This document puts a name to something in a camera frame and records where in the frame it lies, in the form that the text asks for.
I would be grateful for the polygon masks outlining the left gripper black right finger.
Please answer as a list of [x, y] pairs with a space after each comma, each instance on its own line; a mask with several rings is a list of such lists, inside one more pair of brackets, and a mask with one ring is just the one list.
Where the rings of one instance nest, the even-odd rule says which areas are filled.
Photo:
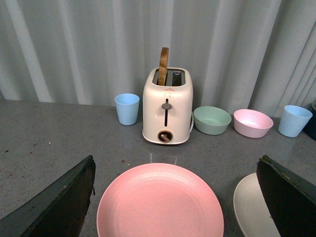
[[263, 156], [256, 175], [270, 216], [282, 237], [316, 235], [316, 186]]

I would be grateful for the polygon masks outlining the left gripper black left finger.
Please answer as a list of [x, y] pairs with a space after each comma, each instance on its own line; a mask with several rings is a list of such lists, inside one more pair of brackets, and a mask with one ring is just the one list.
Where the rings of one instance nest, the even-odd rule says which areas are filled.
[[88, 156], [0, 221], [2, 237], [78, 237], [94, 190], [96, 164]]

